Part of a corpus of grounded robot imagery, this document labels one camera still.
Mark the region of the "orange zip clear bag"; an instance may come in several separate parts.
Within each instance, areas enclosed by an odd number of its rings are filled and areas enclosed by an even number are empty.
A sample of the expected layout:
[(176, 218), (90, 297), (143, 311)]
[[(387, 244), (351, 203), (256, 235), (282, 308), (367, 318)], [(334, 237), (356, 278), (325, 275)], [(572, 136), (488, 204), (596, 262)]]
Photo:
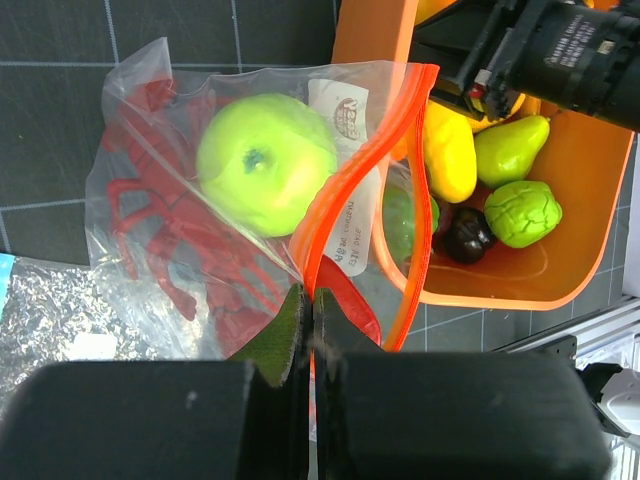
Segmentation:
[[(166, 38), (142, 47), (111, 70), (102, 90), (105, 131), (127, 95), (158, 79), (173, 81), (176, 97), (165, 108), (164, 128), (174, 127), (195, 148), (195, 175), (182, 182), (211, 211), (256, 245), (270, 264), (265, 269), (288, 289), (300, 284), (316, 295), (323, 255), (336, 262), (374, 311), (383, 349), (402, 348), (420, 303), (431, 257), (434, 212), (423, 156), (421, 126), (438, 68), (430, 64), (374, 60), (302, 68), (263, 68), (240, 74), (179, 69)], [(336, 145), (338, 168), (287, 236), (262, 237), (230, 219), (202, 194), (196, 155), (203, 133), (226, 105), (259, 94), (294, 97), (327, 122)], [(194, 253), (180, 245), (169, 265), (173, 282), (198, 302), (196, 318), (182, 319), (160, 289), (145, 261), (145, 246), (159, 229), (149, 217), (133, 228), (127, 244), (137, 267), (132, 278), (111, 228), (106, 188), (136, 172), (126, 153), (110, 153), (101, 144), (86, 182), (85, 231), (97, 284), (118, 315), (165, 358), (225, 358), (207, 316), (203, 274)], [(407, 279), (398, 290), (377, 264), (371, 249), (376, 212), (392, 184), (413, 197), (415, 239), (410, 259), (399, 268)]]

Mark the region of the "red toy chili pepper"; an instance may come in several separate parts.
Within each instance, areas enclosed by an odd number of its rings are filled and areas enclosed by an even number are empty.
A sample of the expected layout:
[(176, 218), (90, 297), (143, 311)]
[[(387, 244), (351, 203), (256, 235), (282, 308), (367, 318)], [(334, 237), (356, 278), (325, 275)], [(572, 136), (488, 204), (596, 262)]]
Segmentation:
[(330, 290), (346, 318), (374, 344), (381, 346), (382, 331), (374, 311), (340, 266), (326, 255), (320, 262), (316, 287)]

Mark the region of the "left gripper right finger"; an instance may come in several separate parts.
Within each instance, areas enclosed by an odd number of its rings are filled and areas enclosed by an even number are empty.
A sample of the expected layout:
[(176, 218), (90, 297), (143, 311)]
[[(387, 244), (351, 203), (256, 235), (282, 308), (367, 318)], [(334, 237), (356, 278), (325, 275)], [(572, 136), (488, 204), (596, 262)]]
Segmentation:
[(354, 325), (333, 292), (321, 288), (313, 306), (317, 467), (320, 479), (347, 479), (353, 472), (345, 420), (345, 356), (381, 348)]

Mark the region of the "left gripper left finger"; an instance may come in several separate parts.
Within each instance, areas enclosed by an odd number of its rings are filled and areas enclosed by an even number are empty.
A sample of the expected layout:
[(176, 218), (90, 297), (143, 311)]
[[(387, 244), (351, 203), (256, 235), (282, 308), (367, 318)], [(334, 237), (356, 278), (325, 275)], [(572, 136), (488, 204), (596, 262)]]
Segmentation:
[(306, 477), (306, 292), (290, 287), (274, 318), (231, 359), (251, 377), (244, 393), (240, 479)]

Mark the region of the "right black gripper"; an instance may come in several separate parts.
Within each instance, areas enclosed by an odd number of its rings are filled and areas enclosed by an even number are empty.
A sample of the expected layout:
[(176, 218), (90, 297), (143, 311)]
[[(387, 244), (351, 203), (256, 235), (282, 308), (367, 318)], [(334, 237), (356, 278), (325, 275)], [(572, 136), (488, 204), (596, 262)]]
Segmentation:
[(438, 66), (432, 98), (475, 120), (525, 94), (639, 129), (636, 1), (457, 1), (415, 27), (409, 59)]

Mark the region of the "red toy lobster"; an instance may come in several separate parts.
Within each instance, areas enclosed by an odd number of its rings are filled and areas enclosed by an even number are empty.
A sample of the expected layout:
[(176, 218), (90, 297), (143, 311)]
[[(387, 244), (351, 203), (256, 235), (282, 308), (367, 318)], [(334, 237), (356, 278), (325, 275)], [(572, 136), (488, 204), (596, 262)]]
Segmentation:
[(207, 316), (221, 354), (230, 357), (270, 322), (288, 288), (267, 273), (270, 259), (182, 182), (183, 177), (195, 175), (195, 148), (174, 127), (162, 126), (164, 110), (175, 97), (169, 79), (138, 86), (107, 126), (103, 147), (110, 153), (126, 153), (136, 172), (133, 178), (114, 179), (107, 185), (111, 228), (128, 273), (136, 278), (128, 234), (149, 217), (160, 219), (159, 229), (145, 246), (145, 261), (186, 322), (195, 320), (198, 302), (173, 282), (169, 265), (180, 245), (196, 255)]

